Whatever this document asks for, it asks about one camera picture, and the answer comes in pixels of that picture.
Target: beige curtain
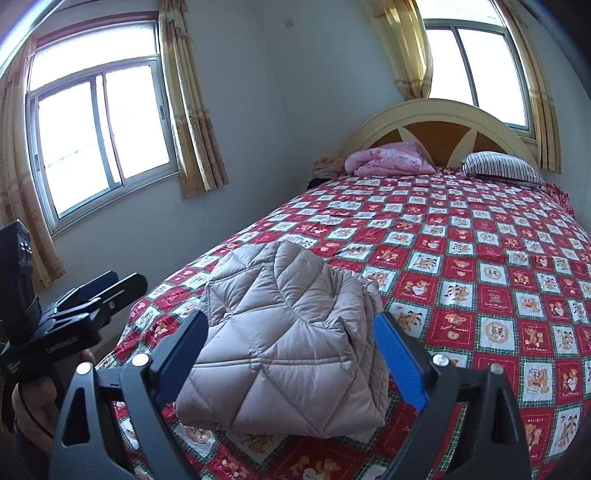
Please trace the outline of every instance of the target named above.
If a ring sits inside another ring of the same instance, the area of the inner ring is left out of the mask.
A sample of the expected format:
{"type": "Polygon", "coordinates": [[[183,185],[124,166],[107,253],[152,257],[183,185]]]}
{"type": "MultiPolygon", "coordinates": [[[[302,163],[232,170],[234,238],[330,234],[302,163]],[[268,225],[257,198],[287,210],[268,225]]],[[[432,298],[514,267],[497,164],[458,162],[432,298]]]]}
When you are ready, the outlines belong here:
{"type": "Polygon", "coordinates": [[[384,44],[402,97],[428,98],[433,58],[415,0],[361,0],[361,3],[384,44]]]}
{"type": "Polygon", "coordinates": [[[160,50],[184,198],[228,183],[197,76],[186,12],[185,0],[160,0],[160,50]]]}
{"type": "Polygon", "coordinates": [[[19,219],[31,232],[33,286],[40,291],[66,271],[43,217],[29,163],[25,95],[35,44],[35,39],[29,39],[0,78],[0,223],[19,219]]]}
{"type": "Polygon", "coordinates": [[[541,68],[535,46],[530,40],[528,26],[512,0],[497,0],[497,5],[505,17],[525,71],[540,168],[560,173],[560,141],[556,110],[548,89],[548,80],[541,68]]]}

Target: cream headboard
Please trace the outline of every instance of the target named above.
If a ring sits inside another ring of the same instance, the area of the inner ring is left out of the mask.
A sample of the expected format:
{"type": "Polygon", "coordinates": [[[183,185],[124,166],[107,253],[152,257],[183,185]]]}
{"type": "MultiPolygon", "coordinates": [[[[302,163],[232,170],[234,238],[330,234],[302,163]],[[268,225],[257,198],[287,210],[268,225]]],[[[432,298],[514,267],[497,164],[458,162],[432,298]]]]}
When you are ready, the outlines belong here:
{"type": "Polygon", "coordinates": [[[472,105],[441,99],[411,100],[375,115],[340,156],[400,141],[420,142],[440,167],[459,167],[469,153],[488,150],[522,158],[539,171],[532,152],[503,122],[472,105]]]}

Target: window pane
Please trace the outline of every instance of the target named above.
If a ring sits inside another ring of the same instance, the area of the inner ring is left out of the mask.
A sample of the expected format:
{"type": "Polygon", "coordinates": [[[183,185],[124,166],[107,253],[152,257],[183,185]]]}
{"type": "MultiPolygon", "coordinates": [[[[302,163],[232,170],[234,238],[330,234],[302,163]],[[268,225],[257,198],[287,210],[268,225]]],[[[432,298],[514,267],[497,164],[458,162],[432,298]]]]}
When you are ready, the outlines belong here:
{"type": "Polygon", "coordinates": [[[423,19],[448,18],[503,25],[489,0],[417,0],[423,19]]]}
{"type": "Polygon", "coordinates": [[[473,105],[468,75],[456,37],[451,30],[427,30],[433,55],[431,98],[473,105]]]}
{"type": "Polygon", "coordinates": [[[96,65],[156,53],[154,24],[131,24],[77,35],[35,54],[29,90],[96,65]]]}
{"type": "Polygon", "coordinates": [[[47,183],[59,216],[109,188],[96,139],[89,82],[39,102],[39,133],[47,183]]]}
{"type": "Polygon", "coordinates": [[[459,32],[480,108],[502,122],[526,126],[519,77],[505,37],[479,30],[459,32]]]}
{"type": "Polygon", "coordinates": [[[107,120],[107,109],[105,106],[105,90],[103,88],[102,75],[96,76],[96,99],[99,107],[100,133],[102,134],[103,142],[105,143],[105,151],[107,153],[109,167],[111,168],[111,174],[113,175],[113,181],[115,183],[121,183],[121,175],[119,175],[119,168],[117,168],[115,152],[113,150],[113,144],[111,142],[111,134],[109,133],[109,121],[107,120]]]}
{"type": "Polygon", "coordinates": [[[160,113],[149,66],[105,75],[115,147],[128,179],[168,163],[160,113]]]}

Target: folded puffer jacket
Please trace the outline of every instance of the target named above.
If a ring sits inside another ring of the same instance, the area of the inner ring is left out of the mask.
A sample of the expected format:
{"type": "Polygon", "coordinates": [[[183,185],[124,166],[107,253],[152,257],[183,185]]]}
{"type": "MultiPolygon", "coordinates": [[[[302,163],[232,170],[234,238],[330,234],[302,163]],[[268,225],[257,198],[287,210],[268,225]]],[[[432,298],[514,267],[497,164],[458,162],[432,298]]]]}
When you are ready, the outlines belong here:
{"type": "Polygon", "coordinates": [[[384,424],[377,284],[291,242],[240,247],[203,293],[203,350],[178,395],[185,425],[332,437],[384,424]]]}

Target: red and white checkered bedspread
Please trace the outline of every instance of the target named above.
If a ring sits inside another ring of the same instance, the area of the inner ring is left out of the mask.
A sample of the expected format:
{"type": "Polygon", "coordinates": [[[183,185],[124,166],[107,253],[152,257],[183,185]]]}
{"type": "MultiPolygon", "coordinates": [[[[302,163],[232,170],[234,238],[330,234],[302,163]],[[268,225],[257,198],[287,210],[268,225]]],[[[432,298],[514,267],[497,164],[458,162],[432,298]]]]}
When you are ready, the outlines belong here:
{"type": "MultiPolygon", "coordinates": [[[[277,239],[376,280],[385,308],[430,351],[462,367],[503,365],[534,478],[551,469],[591,406],[591,244],[546,194],[456,170],[341,177],[293,199],[138,302],[103,366],[149,352],[173,333],[230,250],[277,239]]],[[[172,408],[163,415],[204,478],[375,479],[415,419],[393,384],[390,390],[385,427],[329,440],[212,433],[183,426],[172,408]]],[[[116,410],[136,473],[151,478],[125,406],[116,410]]],[[[433,478],[451,460],[462,417],[458,408],[433,478]]]]}

